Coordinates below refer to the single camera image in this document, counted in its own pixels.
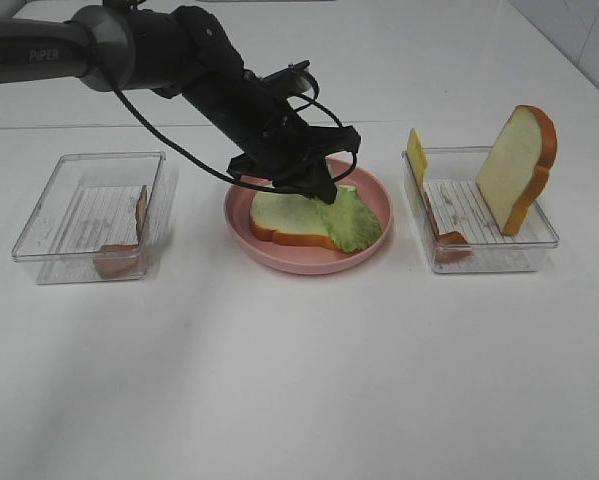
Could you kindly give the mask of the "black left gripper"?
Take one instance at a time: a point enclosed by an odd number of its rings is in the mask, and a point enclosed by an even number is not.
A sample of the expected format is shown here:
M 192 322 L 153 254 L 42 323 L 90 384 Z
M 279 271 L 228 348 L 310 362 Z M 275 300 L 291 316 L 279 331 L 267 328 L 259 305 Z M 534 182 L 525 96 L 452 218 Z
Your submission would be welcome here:
M 309 65 L 304 60 L 263 78 L 248 69 L 210 72 L 182 96 L 241 149 L 227 168 L 230 181 L 265 179 L 278 193 L 333 204 L 337 186 L 326 157 L 355 156 L 361 137 L 317 101 Z

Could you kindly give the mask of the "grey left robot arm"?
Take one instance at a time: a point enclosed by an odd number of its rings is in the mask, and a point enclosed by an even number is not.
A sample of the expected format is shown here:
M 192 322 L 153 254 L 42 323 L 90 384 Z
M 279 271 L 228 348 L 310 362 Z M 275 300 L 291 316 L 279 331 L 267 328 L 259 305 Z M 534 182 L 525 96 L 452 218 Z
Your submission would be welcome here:
M 246 68 L 217 18 L 197 6 L 171 13 L 105 1 L 66 22 L 0 17 L 0 84 L 74 77 L 124 99 L 130 90 L 182 97 L 240 150 L 220 179 L 332 203 L 330 154 L 356 155 L 360 135 L 335 121 L 312 126 L 290 104 L 318 105 L 306 62 L 265 77 Z

